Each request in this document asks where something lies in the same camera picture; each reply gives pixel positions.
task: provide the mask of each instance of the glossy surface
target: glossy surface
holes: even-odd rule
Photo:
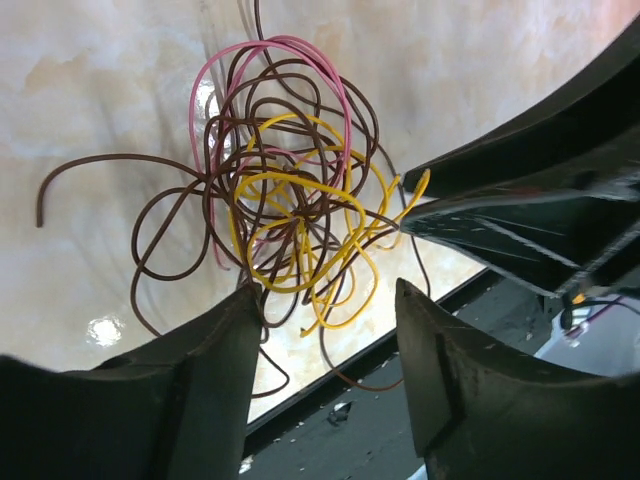
[[[640,9],[639,0],[262,5],[265,35],[313,42],[367,95],[400,172],[544,97]],[[191,164],[187,102],[193,79],[208,56],[255,38],[250,4],[9,0],[0,5],[0,32],[0,351],[52,369],[91,368],[151,338],[129,305],[131,226],[155,193],[185,179],[133,162],[78,168],[48,192],[41,230],[34,226],[36,190],[52,168],[85,155],[136,152]],[[219,81],[220,70],[215,75]],[[206,80],[199,98],[214,84]],[[202,103],[199,115],[201,126]],[[375,203],[375,188],[363,198]],[[197,255],[203,227],[196,202],[190,207],[152,257],[157,270],[180,271]],[[162,203],[152,212],[142,243],[169,208],[170,202]],[[423,285],[409,245],[405,240],[393,252],[373,253],[384,275],[378,294],[354,327],[329,332],[334,361],[393,328],[397,276]],[[442,247],[421,242],[421,251],[436,298],[480,269]],[[360,268],[365,287],[370,277]],[[209,258],[181,282],[143,281],[141,307],[159,330],[168,331],[229,294],[235,277]],[[288,299],[274,298],[267,313],[277,316],[287,307]],[[350,313],[343,310],[341,315]],[[292,382],[279,395],[253,402],[251,418],[325,373],[317,337],[299,338],[310,319],[311,312],[301,308],[273,333],[266,348]],[[280,380],[261,362],[255,390]]]

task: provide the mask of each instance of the tile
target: tile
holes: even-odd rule
[[[556,89],[624,28],[640,2],[264,0],[262,8],[267,36],[286,33],[313,42],[363,90],[402,172],[487,132]],[[155,193],[183,185],[185,178],[140,163],[72,170],[47,193],[43,229],[34,226],[36,191],[53,168],[85,155],[135,152],[192,164],[191,84],[212,53],[255,38],[250,12],[247,0],[2,3],[1,352],[55,370],[86,369],[151,339],[129,303],[131,227]],[[215,90],[220,70],[214,77],[201,84],[199,97]],[[203,104],[199,114],[201,128]],[[377,195],[372,187],[363,198],[375,204]],[[151,212],[142,245],[170,208],[171,202],[162,202]],[[198,215],[197,203],[189,203],[151,266],[170,273],[189,265],[204,234]],[[443,247],[420,242],[420,251],[435,297],[480,269]],[[336,362],[393,328],[398,275],[421,284],[407,239],[393,252],[373,256],[382,272],[378,294],[353,328],[328,335]],[[368,267],[356,268],[364,288],[340,313],[344,318],[371,286]],[[229,294],[235,275],[209,258],[183,281],[145,280],[141,308],[159,330],[168,331]],[[274,299],[268,314],[282,312],[286,302]],[[273,332],[267,350],[291,373],[292,383],[277,396],[255,401],[251,418],[326,372],[317,338],[299,338],[311,318],[301,308]],[[256,391],[279,381],[261,362]]]

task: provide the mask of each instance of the wire bundle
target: wire bundle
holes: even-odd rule
[[[213,56],[202,67],[194,82],[189,104],[189,133],[195,161],[195,169],[174,160],[138,154],[109,154],[86,157],[64,164],[52,171],[43,181],[37,200],[37,226],[44,222],[43,201],[47,186],[65,170],[75,166],[113,160],[137,160],[164,164],[177,168],[192,177],[186,186],[165,190],[142,209],[133,226],[131,253],[136,270],[130,290],[132,309],[147,330],[158,336],[155,327],[144,317],[137,305],[137,288],[143,275],[159,281],[174,281],[187,277],[202,265],[209,251],[213,251],[217,264],[228,269],[227,262],[240,268],[238,284],[254,281],[265,288],[256,288],[261,312],[263,312],[263,342],[269,338],[269,329],[284,325],[300,302],[311,304],[315,322],[305,328],[301,335],[307,336],[319,328],[321,351],[325,361],[345,381],[359,388],[381,391],[387,388],[364,387],[346,378],[331,363],[324,342],[325,329],[337,329],[351,324],[375,294],[379,273],[366,249],[379,245],[379,241],[398,230],[397,222],[422,196],[429,181],[425,173],[415,195],[407,206],[400,192],[404,210],[392,219],[386,217],[390,195],[398,187],[399,176],[387,153],[379,145],[379,127],[373,108],[366,97],[349,81],[342,78],[329,59],[310,43],[292,36],[276,36],[264,40],[259,15],[259,1],[255,0],[255,19],[259,41],[245,42],[226,48]],[[269,49],[280,50],[291,55],[273,61]],[[224,98],[220,102],[220,113],[211,117],[204,129],[203,158],[200,157],[199,142],[195,133],[196,93],[202,79],[210,68],[226,55],[235,52],[228,71]],[[256,59],[266,59],[267,66],[260,73],[248,78],[247,72]],[[319,78],[340,108],[323,103],[321,89],[312,77],[299,72],[282,71],[290,67],[309,69]],[[296,92],[287,83],[290,80],[304,82],[313,92],[312,98]],[[260,85],[276,82],[297,104],[280,97],[257,97]],[[358,102],[364,106],[360,109]],[[265,115],[261,112],[278,108],[286,113]],[[340,130],[329,123],[323,115],[340,119]],[[287,148],[267,139],[269,132],[288,134],[302,143],[300,148]],[[354,133],[364,138],[364,151],[353,148]],[[372,157],[380,152],[385,158],[393,180],[387,184],[383,173],[372,163]],[[358,200],[358,194],[373,173],[377,180],[381,200],[373,211],[366,209]],[[204,241],[195,262],[185,271],[174,275],[154,272],[147,266],[153,250],[161,241],[173,219],[190,196],[201,199]],[[176,200],[149,245],[140,251],[138,237],[147,214],[161,200],[174,196]],[[223,241],[216,225],[220,221],[220,208],[227,213],[230,244]],[[333,233],[338,224],[336,216],[343,220],[346,228],[344,238]],[[374,283],[364,303],[347,320],[330,323],[329,316],[335,307],[349,302],[356,289],[356,274],[353,263],[362,257],[370,267]],[[424,266],[417,256],[425,276]],[[342,298],[347,278],[351,286]],[[292,295],[286,314],[280,319],[267,319],[264,306],[271,293]],[[264,351],[264,357],[280,371],[285,381],[269,392],[254,397],[270,395],[282,390],[289,382],[288,374]]]

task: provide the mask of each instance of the gray floor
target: gray floor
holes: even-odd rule
[[[503,281],[457,314],[498,340],[534,353],[549,338],[550,319],[559,310],[558,302],[543,308],[531,292]],[[363,382],[388,385],[400,376],[394,356]],[[330,422],[335,405],[349,402],[347,419]],[[373,394],[354,388],[274,439],[240,479],[404,480],[421,464],[413,450],[404,389]]]

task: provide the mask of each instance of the brown wire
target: brown wire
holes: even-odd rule
[[[254,1],[254,10],[258,37],[260,38],[260,40],[264,40],[262,25],[260,21],[259,0]],[[227,76],[227,90],[230,89],[231,79],[234,76],[234,72],[237,68],[238,63],[248,51],[249,49],[246,48],[241,49],[233,57],[229,66]],[[288,101],[276,97],[263,97],[254,101],[254,96],[257,88],[261,84],[265,82],[275,81],[295,99],[302,102],[304,105],[311,107],[316,117],[320,117],[322,112],[326,112],[344,118],[344,113],[322,103],[320,89],[312,78],[302,73],[279,71],[279,69],[287,68],[290,66],[298,67],[299,65],[306,65],[304,64],[304,62],[297,59],[285,59],[274,62],[267,50],[264,51],[264,56],[267,61],[266,68],[264,68],[255,78],[246,80],[241,83],[233,91],[232,94],[228,95],[225,98],[224,103],[220,106],[219,111],[223,113],[221,115],[214,116],[207,121],[205,125],[203,140],[203,152],[205,158],[204,173],[197,172],[196,170],[187,167],[182,163],[162,157],[124,153],[107,154],[85,157],[61,165],[60,167],[54,169],[49,175],[47,175],[42,185],[40,186],[36,201],[36,226],[38,227],[42,227],[44,225],[44,199],[48,186],[58,175],[65,172],[66,170],[69,170],[70,168],[102,161],[135,160],[173,167],[191,177],[191,181],[187,184],[187,186],[169,188],[155,195],[140,211],[132,229],[131,255],[136,265],[136,269],[131,281],[130,301],[132,310],[134,311],[140,323],[153,335],[159,336],[160,332],[155,327],[153,327],[153,325],[145,318],[137,302],[137,289],[140,279],[142,278],[142,276],[148,276],[155,280],[165,282],[184,279],[198,270],[198,268],[204,262],[207,256],[207,252],[210,251],[210,248],[212,246],[214,246],[215,248],[219,248],[234,265],[240,268],[238,285],[242,285],[245,282],[254,285],[256,301],[258,303],[258,306],[260,307],[259,310],[263,323],[263,337],[261,340],[262,343],[265,343],[268,340],[270,329],[281,327],[291,318],[295,307],[298,304],[300,292],[296,292],[292,295],[289,309],[282,318],[278,320],[270,320],[265,317],[264,307],[268,300],[270,292],[267,289],[265,289],[264,291],[260,291],[260,289],[253,282],[251,282],[251,273],[246,258],[246,251],[248,248],[249,239],[258,228],[272,222],[273,220],[277,220],[283,217],[281,215],[267,212],[267,181],[262,181],[261,186],[259,188],[256,187],[260,193],[257,206],[251,206],[242,199],[235,201],[234,191],[241,178],[243,177],[269,171],[282,171],[281,169],[269,166],[269,164],[267,163],[267,160],[276,161],[278,158],[284,159],[285,166],[283,168],[287,171],[287,173],[291,175],[298,175],[300,177],[311,179],[315,182],[320,182],[323,184],[336,184],[338,182],[338,179],[340,178],[340,168],[333,165],[328,157],[333,156],[333,160],[336,160],[338,159],[339,154],[338,152],[325,151],[326,147],[334,146],[335,143],[331,138],[320,133],[318,131],[318,125],[310,122],[304,112],[298,107]],[[287,81],[290,79],[296,79],[305,82],[313,91],[313,98],[307,98],[293,90],[287,83]],[[370,170],[371,159],[377,151],[381,152],[381,154],[385,158],[389,170],[394,176],[396,175],[396,171],[389,155],[379,144],[380,135],[378,120],[371,104],[368,102],[362,92],[360,92],[360,90],[358,90],[352,83],[342,77],[341,79],[345,86],[346,98],[349,102],[349,106],[354,116],[352,125],[363,135],[365,140],[364,160],[360,161],[359,159],[352,158],[354,162],[353,169],[356,171],[358,169],[360,170],[360,178],[356,182],[356,184],[352,186],[349,193],[353,196],[357,196],[364,187]],[[235,103],[239,102],[240,93],[244,93],[245,98],[243,102],[240,102],[238,108]],[[361,110],[355,99],[357,99],[364,107],[364,111]],[[295,155],[303,155],[314,150],[317,151],[320,165],[320,178],[316,177],[314,174],[308,171],[294,168],[294,166],[296,165],[296,160],[290,155],[274,155],[266,152],[266,149],[271,145],[264,141],[259,128],[268,119],[268,117],[260,116],[258,112],[264,107],[273,106],[286,108],[288,111],[292,112],[295,115],[295,118],[272,125],[270,129],[283,133],[293,134],[296,137],[300,137],[301,139],[307,139],[306,141],[309,143],[308,146],[299,148],[298,150],[294,150],[292,151],[292,153]],[[239,117],[237,112],[242,112],[243,117]],[[249,137],[255,138],[255,147],[250,152],[247,151],[247,145],[242,143],[243,132],[248,134]],[[209,144],[210,140],[213,140],[213,151]],[[226,157],[226,159],[222,160],[224,147],[227,144],[231,145],[231,152]],[[259,164],[252,163],[251,165],[247,165],[242,169],[242,171],[240,171],[240,164],[243,159],[247,157],[257,158],[260,162]],[[215,161],[213,168],[209,159],[214,159]],[[345,181],[345,179],[342,179],[341,187],[343,189],[345,187]],[[318,245],[313,246],[313,250],[317,252],[318,256],[316,268],[313,272],[313,275],[315,275],[324,266],[326,259],[330,255],[330,253],[336,251],[341,245],[341,242],[335,237],[335,235],[331,233],[331,214],[343,208],[354,209],[354,207],[346,202],[337,201],[333,198],[330,198],[330,196],[324,192],[318,192],[317,195],[313,196],[313,198],[308,198],[300,187],[290,185],[289,188],[291,189],[291,193],[293,195],[292,198],[295,198],[295,201],[297,202],[295,208],[292,209],[292,213],[296,218],[295,222],[304,222],[307,231],[309,231],[310,234],[318,242]],[[188,268],[181,272],[173,274],[161,274],[153,271],[147,265],[150,256],[162,240],[166,231],[169,229],[171,223],[180,211],[181,207],[184,205],[186,199],[193,195],[197,195],[201,198],[202,218],[204,222],[202,248],[200,249],[198,256]],[[172,208],[154,234],[149,244],[141,251],[139,247],[139,236],[140,230],[147,215],[154,206],[156,206],[162,200],[172,196],[177,196]],[[400,192],[400,198],[403,207],[406,208],[406,201],[404,199],[404,196],[402,195],[402,192]],[[230,209],[233,228],[236,232],[236,237],[240,245],[239,257],[236,256],[234,252],[232,252],[229,247],[224,244],[222,239],[216,233],[216,228],[211,220],[211,213],[214,208],[217,208],[214,207],[214,205],[219,204],[220,202]],[[371,218],[381,220],[382,222],[389,225],[390,228],[369,239],[364,245],[362,245],[363,249],[368,248],[384,236],[397,231],[398,225],[387,219],[386,217],[383,217],[376,212],[372,212],[369,210],[366,210],[366,214]],[[272,253],[265,260],[263,260],[258,265],[257,269],[261,272],[262,275],[265,275],[271,281],[274,281],[280,272],[288,269],[291,266],[292,255],[297,256],[299,253],[299,245],[295,234],[295,223],[291,222],[289,224],[283,225],[282,227],[270,229],[267,235],[267,239],[275,247],[278,248],[276,248],[275,253]],[[418,255],[415,240],[412,238],[411,241],[413,244],[414,253],[416,254],[416,258],[418,260],[418,264],[427,284],[427,292],[430,293],[430,284],[426,269],[424,268],[424,265]],[[352,256],[347,261],[347,263],[343,265],[340,271],[335,276],[333,276],[327,282],[327,284],[324,285],[322,289],[316,294],[322,295],[327,291],[328,288],[331,288],[331,285],[338,282],[337,294],[335,298],[339,298],[342,286],[348,273],[348,269],[358,256],[359,252],[356,252],[354,256]],[[294,274],[294,279],[296,284],[300,285],[302,275],[297,262],[295,265],[295,269],[296,271]],[[308,304],[310,302],[310,298],[311,289],[307,289],[303,294],[302,303]],[[327,318],[329,317],[332,310],[333,307],[329,309]],[[331,367],[332,371],[347,383],[358,388],[376,392],[388,390],[399,384],[399,382],[396,382],[394,385],[385,388],[366,387],[347,378],[333,365],[333,363],[329,359],[324,337],[324,328],[321,327],[319,338],[323,358]],[[260,353],[267,360],[267,362],[269,362],[274,368],[276,368],[278,372],[280,372],[280,374],[284,377],[284,381],[277,388],[274,388],[267,392],[254,394],[253,398],[262,398],[268,395],[275,394],[284,389],[290,382],[290,376],[287,374],[287,372],[282,369],[275,361],[273,361],[273,359],[264,351],[264,348],[260,349]]]

